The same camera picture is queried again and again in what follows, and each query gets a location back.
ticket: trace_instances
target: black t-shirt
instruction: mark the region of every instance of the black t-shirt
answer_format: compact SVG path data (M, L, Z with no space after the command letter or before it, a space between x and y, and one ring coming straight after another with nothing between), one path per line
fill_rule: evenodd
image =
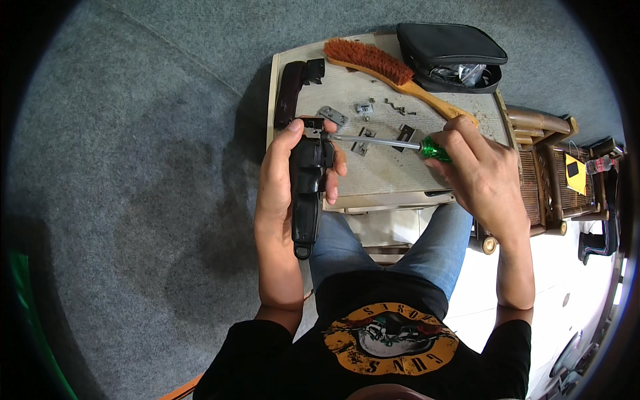
M318 320L295 343L272 321L245 321L202 376L194 399L345 399L397 383L436 400L523 399L531 327L496 328L481 354L442 319L445 294L431 282L389 271L328 277L316 293Z

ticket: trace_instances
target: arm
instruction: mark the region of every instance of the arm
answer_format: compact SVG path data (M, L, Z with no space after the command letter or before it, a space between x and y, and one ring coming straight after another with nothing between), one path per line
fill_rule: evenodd
M520 195L516 150L485 139L459 116L431 136L453 164L425 164L439 172L456 199L500 243L496 326L512 319L531 324L535 284L529 246L530 221Z
M326 122L335 132L333 122ZM289 156L303 133L301 120L294 120L271 142L260 168L253 232L258 251L259 292L262 305L255 319L267 319L296 333L304 302L302 275L293 254L291 239L291 183ZM346 174L344 153L334 146L335 168L326 172L326 199L338 197L337 176Z

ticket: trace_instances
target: wooden brush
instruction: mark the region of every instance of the wooden brush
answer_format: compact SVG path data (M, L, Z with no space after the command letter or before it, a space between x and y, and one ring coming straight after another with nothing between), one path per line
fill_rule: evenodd
M440 100L412 81L413 70L373 44L330 39L324 44L324 53L331 64L352 68L369 74L398 92L416 97L429 104L440 115L451 120L466 115L477 127L478 120L453 104Z

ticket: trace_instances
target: hand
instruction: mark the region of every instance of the hand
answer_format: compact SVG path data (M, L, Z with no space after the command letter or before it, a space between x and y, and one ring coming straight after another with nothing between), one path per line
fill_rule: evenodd
M336 128L335 123L324 121L324 129L327 132L335 132ZM291 150L300 141L303 131L302 120L293 120L271 142L260 168L254 225L256 230L264 228L265 231L282 234L282 239L291 240L289 156ZM347 174L346 156L339 146L336 144L333 146L335 148L333 168L326 171L326 200L329 204L334 204L338 198L338 175Z
M458 203L502 245L524 234L528 241L531 222L520 195L516 150L484 138L465 116L450 120L431 137L453 164L435 159L424 163L451 185Z

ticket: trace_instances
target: brush handle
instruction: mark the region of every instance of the brush handle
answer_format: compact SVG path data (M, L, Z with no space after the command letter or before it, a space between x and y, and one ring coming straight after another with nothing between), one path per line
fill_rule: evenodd
M393 89L395 89L396 91L402 94L413 96L417 99L420 99L425 103L429 104L434 110L438 112L438 114L442 115L447 120L452 120L453 118L456 118L458 115L466 115L471 120L471 122L473 122L476 128L479 125L476 117L467 113L465 110L454 106L453 104L449 104L444 100L440 100L438 97L435 97L431 93L427 92L425 89L421 88L420 86L418 86L417 83L413 81L409 81L404 85L399 86L398 84L395 84L395 82L391 81L391 79L387 78L386 76L381 75L376 71L371 70L367 67L363 67L361 65L356 65L352 63L346 63L344 61L335 60L331 57L327 57L327 60L331 64L340 65L342 67L355 69L355 70L364 72L365 74L369 74L377 78L378 80L383 81L384 83L391 86Z
M454 106L453 104L449 104L444 100L440 100L438 97L435 97L425 89L418 86L416 82L408 81L402 86L396 86L396 90L402 94L413 96L424 101L425 103L429 104L434 110L436 110L438 114L442 115L447 120L452 120L458 115L466 115L471 120L471 122L473 122L476 128L479 125L476 117L466 112L465 110Z

